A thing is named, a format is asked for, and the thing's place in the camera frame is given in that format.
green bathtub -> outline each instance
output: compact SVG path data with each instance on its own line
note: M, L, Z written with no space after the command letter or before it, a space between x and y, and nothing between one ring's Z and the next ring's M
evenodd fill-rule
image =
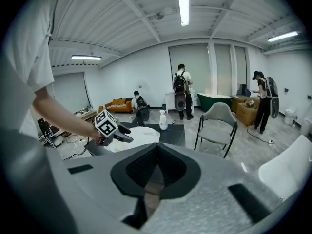
M206 112L208 111L212 105L217 102L223 102L231 106L231 97L230 96L222 96L222 95L211 95L204 93L197 93L202 109Z

fluorescent light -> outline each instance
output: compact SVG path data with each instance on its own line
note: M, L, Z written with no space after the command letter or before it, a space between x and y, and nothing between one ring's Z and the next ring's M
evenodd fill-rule
M102 57L94 57L94 56L72 56L72 60L102 60Z
M268 39L268 41L277 41L277 40L281 40L281 39L284 39L287 37L293 37L293 36L297 36L297 35L298 35L297 31L292 31L292 32L289 32L286 34L279 35L277 37L272 37L272 38Z
M190 15L190 0L179 0L180 14L181 14L181 25L189 25Z

white ceiling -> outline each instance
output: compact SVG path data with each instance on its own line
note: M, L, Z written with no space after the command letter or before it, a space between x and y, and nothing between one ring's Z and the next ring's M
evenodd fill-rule
M158 13L164 17L156 19ZM307 40L303 24L283 0L190 0L190 24L184 27L178 0L58 0L54 24L52 67L81 65L83 61L71 56L93 54L103 58L101 68L134 51L177 39L232 39L264 50ZM290 30L302 34L267 41Z

cardboard box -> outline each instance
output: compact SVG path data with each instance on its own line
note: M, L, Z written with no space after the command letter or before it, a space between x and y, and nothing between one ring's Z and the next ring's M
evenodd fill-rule
M249 97L247 96L231 96L231 111L236 113L239 103L245 102Z
M248 108L246 103L249 103L253 100L253 107ZM258 113L258 108L260 104L259 97L250 97L244 103L239 103L236 111L236 118L245 124L246 126L250 126L254 121Z

white spray bottle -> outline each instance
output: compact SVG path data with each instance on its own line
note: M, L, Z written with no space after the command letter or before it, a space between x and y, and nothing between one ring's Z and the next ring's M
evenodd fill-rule
M165 116L165 110L160 110L160 117L159 117L159 127L161 130L166 130L168 128L167 118Z

